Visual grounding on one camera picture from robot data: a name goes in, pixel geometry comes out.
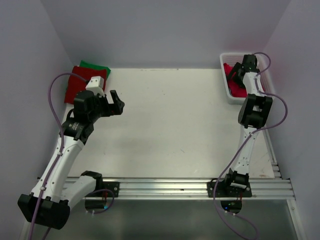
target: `red fabric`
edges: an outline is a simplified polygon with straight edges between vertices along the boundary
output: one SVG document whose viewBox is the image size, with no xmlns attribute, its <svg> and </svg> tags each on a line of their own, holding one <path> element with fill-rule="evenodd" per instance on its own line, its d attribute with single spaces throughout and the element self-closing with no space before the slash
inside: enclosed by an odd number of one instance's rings
<svg viewBox="0 0 320 240">
<path fill-rule="evenodd" d="M 225 75 L 228 76 L 229 73 L 231 72 L 232 70 L 232 66 L 229 66 L 228 64 L 224 63 L 223 64 L 223 67 L 224 67 L 224 72 L 225 72 Z M 235 98 L 246 98 L 247 97 L 247 91 L 245 88 L 241 88 L 239 87 L 238 84 L 236 84 L 233 79 L 231 78 L 228 82 L 228 87 L 230 89 L 230 92 L 231 92 L 231 95 Z"/>
<path fill-rule="evenodd" d="M 90 80 L 92 77 L 100 76 L 104 79 L 103 91 L 106 89 L 107 70 L 95 70 L 87 67 L 74 66 L 72 69 L 74 74 L 78 74 L 85 80 Z M 68 81 L 68 88 L 65 93 L 64 102 L 74 104 L 76 94 L 80 91 L 86 90 L 86 83 L 76 76 L 70 76 Z"/>
</svg>

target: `wire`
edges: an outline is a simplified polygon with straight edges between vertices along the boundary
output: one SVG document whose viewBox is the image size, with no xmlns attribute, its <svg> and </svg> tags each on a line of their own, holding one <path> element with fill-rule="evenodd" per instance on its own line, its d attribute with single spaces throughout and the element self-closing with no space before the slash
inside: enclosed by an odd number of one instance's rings
<svg viewBox="0 0 320 240">
<path fill-rule="evenodd" d="M 263 130 L 267 130 L 267 129 L 272 129 L 272 128 L 275 128 L 275 127 L 279 126 L 280 124 L 282 124 L 282 123 L 285 121 L 285 119 L 286 119 L 287 116 L 288 116 L 288 106 L 287 106 L 286 101 L 285 101 L 282 97 L 280 97 L 280 96 L 278 96 L 278 95 L 276 95 L 276 94 L 273 94 L 273 93 L 262 92 L 262 91 L 259 90 L 259 87 L 258 87 L 258 78 L 257 78 L 257 77 L 258 77 L 260 74 L 262 74 L 263 72 L 265 72 L 266 70 L 269 69 L 269 67 L 270 67 L 270 65 L 271 65 L 271 59 L 270 59 L 270 57 L 269 57 L 266 53 L 264 53 L 264 52 L 256 52 L 256 53 L 254 53 L 254 55 L 256 55 L 256 54 L 265 55 L 265 56 L 268 58 L 268 60 L 269 60 L 269 65 L 268 65 L 264 70 L 262 70 L 261 72 L 257 73 L 256 76 L 254 77 L 254 82 L 255 82 L 255 85 L 256 85 L 256 89 L 258 90 L 258 92 L 259 92 L 260 94 L 269 95 L 269 96 L 273 96 L 273 97 L 278 98 L 278 99 L 283 103 L 283 105 L 284 105 L 284 109 L 285 109 L 284 116 L 283 116 L 282 120 L 279 121 L 278 123 L 276 123 L 276 124 L 274 124 L 274 125 L 272 125 L 272 126 L 267 126 L 267 127 L 263 127 L 263 128 L 254 130 L 254 131 L 246 138 L 246 140 L 243 142 L 243 144 L 242 144 L 242 145 L 239 147 L 239 149 L 236 151 L 236 153 L 235 153 L 234 157 L 232 158 L 232 160 L 230 161 L 230 163 L 226 166 L 226 168 L 222 171 L 222 173 L 220 174 L 220 176 L 217 178 L 217 180 L 216 180 L 216 182 L 215 182 L 215 185 L 214 185 L 214 188 L 213 188 L 213 203 L 214 203 L 214 207 L 215 207 L 215 209 L 216 209 L 219 217 L 220 217 L 221 220 L 224 222 L 224 224 L 227 225 L 235 234 L 237 234 L 239 237 L 241 237 L 241 238 L 243 238 L 243 239 L 246 239 L 246 240 L 257 240 L 257 239 L 260 237 L 259 230 L 258 230 L 258 228 L 256 227 L 256 225 L 255 225 L 253 222 L 251 222 L 248 218 L 246 218 L 246 217 L 244 217 L 244 216 L 241 216 L 241 215 L 239 215 L 239 214 L 236 214 L 235 216 L 236 216 L 237 218 L 240 218 L 240 219 L 248 222 L 248 223 L 254 228 L 254 230 L 255 230 L 255 236 L 254 236 L 254 238 L 249 238 L 249 237 L 244 236 L 240 231 L 238 231 L 237 229 L 235 229 L 230 223 L 227 222 L 227 220 L 225 219 L 225 217 L 224 217 L 224 215 L 223 215 L 224 210 L 223 210 L 221 207 L 218 206 L 217 201 L 216 201 L 216 190 L 217 190 L 218 183 L 220 182 L 222 175 L 229 169 L 229 167 L 230 167 L 230 166 L 232 165 L 232 163 L 235 161 L 235 159 L 237 158 L 238 154 L 241 152 L 241 150 L 242 150 L 243 147 L 246 145 L 246 143 L 249 141 L 249 139 L 252 137 L 252 135 L 254 135 L 255 133 L 257 133 L 257 132 L 259 132 L 259 131 L 263 131 Z M 229 214 L 229 215 L 231 215 L 231 216 L 233 216 L 233 213 L 231 213 L 231 212 L 226 212 L 226 213 Z"/>
<path fill-rule="evenodd" d="M 90 195 L 90 194 L 101 193 L 101 192 L 110 193 L 110 194 L 112 195 L 112 200 L 111 200 L 111 202 L 110 202 L 110 204 L 109 204 L 109 206 L 108 206 L 107 208 L 105 208 L 105 209 L 103 209 L 103 210 L 101 210 L 101 211 L 91 211 L 91 213 L 94 214 L 94 215 L 104 213 L 104 212 L 107 211 L 109 208 L 111 208 L 111 206 L 114 204 L 114 201 L 115 201 L 115 194 L 114 194 L 111 190 L 109 190 L 109 189 L 96 190 L 96 191 L 93 191 L 93 192 L 89 193 L 89 195 Z"/>
<path fill-rule="evenodd" d="M 75 76 L 75 77 L 81 79 L 82 81 L 87 82 L 87 80 L 85 80 L 82 76 L 79 76 L 79 75 L 77 75 L 77 74 L 75 74 L 75 73 L 72 73 L 72 72 L 66 72 L 66 73 L 62 73 L 62 74 L 56 76 L 56 77 L 53 79 L 53 81 L 51 82 L 51 84 L 50 84 L 50 86 L 49 86 L 49 88 L 48 88 L 48 93 L 47 93 L 47 94 L 48 94 L 48 102 L 49 102 L 49 106 L 50 106 L 51 112 L 52 112 L 52 114 L 53 114 L 53 116 L 54 116 L 54 119 L 55 119 L 55 121 L 56 121 L 56 123 L 57 123 L 57 125 L 58 125 L 58 127 L 59 127 L 59 133 L 60 133 L 60 137 L 61 137 L 61 145 L 60 145 L 59 153 L 56 155 L 56 157 L 55 157 L 55 159 L 54 159 L 54 161 L 53 161 L 53 164 L 51 165 L 49 171 L 47 172 L 47 174 L 46 174 L 46 176 L 45 176 L 45 178 L 44 178 L 44 180 L 43 180 L 43 184 L 42 184 L 42 188 L 43 188 L 43 189 L 46 187 L 47 181 L 48 181 L 48 179 L 49 179 L 52 171 L 54 170 L 54 168 L 55 168 L 55 166 L 56 166 L 56 164 L 57 164 L 57 162 L 58 162 L 58 160 L 59 160 L 59 158 L 60 158 L 60 156 L 61 156 L 61 154 L 62 154 L 62 152 L 63 152 L 64 146 L 65 146 L 64 131 L 63 131 L 63 129 L 62 129 L 61 122 L 60 122 L 60 120 L 59 120 L 59 117 L 57 116 L 57 113 L 56 113 L 56 111 L 55 111 L 55 109 L 54 109 L 54 106 L 53 106 L 52 100 L 51 100 L 51 89 L 52 89 L 53 84 L 55 83 L 55 81 L 56 81 L 58 78 L 60 78 L 60 77 L 62 77 L 62 76 L 65 76 L 65 75 Z M 38 213 L 38 210 L 39 210 L 39 206 L 40 206 L 40 202 L 41 202 L 42 196 L 43 196 L 43 194 L 44 194 L 44 190 L 43 190 L 43 189 L 40 190 L 38 199 L 37 199 L 36 204 L 35 204 L 35 208 L 34 208 L 32 220 L 31 220 L 30 231 L 29 231 L 29 235 L 28 235 L 28 240 L 32 240 L 32 235 L 33 235 L 33 233 L 34 233 L 34 228 L 35 228 L 37 213 Z M 48 235 L 49 231 L 50 231 L 50 230 L 48 229 L 47 232 L 46 232 L 46 235 L 45 235 L 44 237 L 46 237 L 46 236 Z"/>
</svg>

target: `black mounting plate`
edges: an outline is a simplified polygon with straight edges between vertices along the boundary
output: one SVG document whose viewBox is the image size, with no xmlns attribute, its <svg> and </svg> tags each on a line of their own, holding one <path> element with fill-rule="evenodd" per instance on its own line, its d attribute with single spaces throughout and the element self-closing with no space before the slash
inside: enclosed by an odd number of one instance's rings
<svg viewBox="0 0 320 240">
<path fill-rule="evenodd" d="M 206 183 L 206 190 L 209 198 L 214 197 L 215 184 L 215 181 L 209 181 Z M 243 198 L 251 198 L 252 192 L 250 183 L 248 183 L 246 189 L 242 189 L 239 187 L 226 186 L 224 181 L 220 181 L 216 187 L 215 196 L 217 198 L 237 198 L 239 197 L 240 193 L 242 193 Z"/>
</svg>

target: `table surface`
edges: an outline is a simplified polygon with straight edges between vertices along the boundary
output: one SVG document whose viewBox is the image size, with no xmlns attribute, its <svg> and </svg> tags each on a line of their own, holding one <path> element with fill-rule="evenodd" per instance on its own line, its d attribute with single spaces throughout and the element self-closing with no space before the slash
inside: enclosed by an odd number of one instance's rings
<svg viewBox="0 0 320 240">
<path fill-rule="evenodd" d="M 125 102 L 123 114 L 94 124 L 69 177 L 214 178 L 237 151 L 241 106 L 227 103 L 221 69 L 115 68 L 109 90 Z M 249 176 L 274 178 L 271 162 L 260 133 Z"/>
</svg>

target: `plastic bin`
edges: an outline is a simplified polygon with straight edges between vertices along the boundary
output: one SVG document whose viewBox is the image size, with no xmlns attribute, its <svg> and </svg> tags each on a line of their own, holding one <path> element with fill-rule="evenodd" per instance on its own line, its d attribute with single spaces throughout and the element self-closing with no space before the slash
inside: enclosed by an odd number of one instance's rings
<svg viewBox="0 0 320 240">
<path fill-rule="evenodd" d="M 227 63 L 230 66 L 234 66 L 236 62 L 242 63 L 243 57 L 246 54 L 252 54 L 250 52 L 228 52 L 228 53 L 222 53 L 220 55 L 220 63 L 221 63 L 221 70 L 223 75 L 223 81 L 224 81 L 224 87 L 226 91 L 227 101 L 229 104 L 239 104 L 242 105 L 245 101 L 244 97 L 234 97 L 230 94 L 228 83 L 227 83 L 227 76 L 225 74 L 224 64 Z M 260 70 L 263 70 L 267 67 L 268 59 L 260 54 L 256 55 L 257 61 L 258 61 L 258 67 Z M 265 91 L 268 93 L 274 93 L 274 88 L 271 81 L 271 76 L 269 71 L 265 71 L 261 74 L 260 77 L 261 84 L 264 87 Z"/>
</svg>

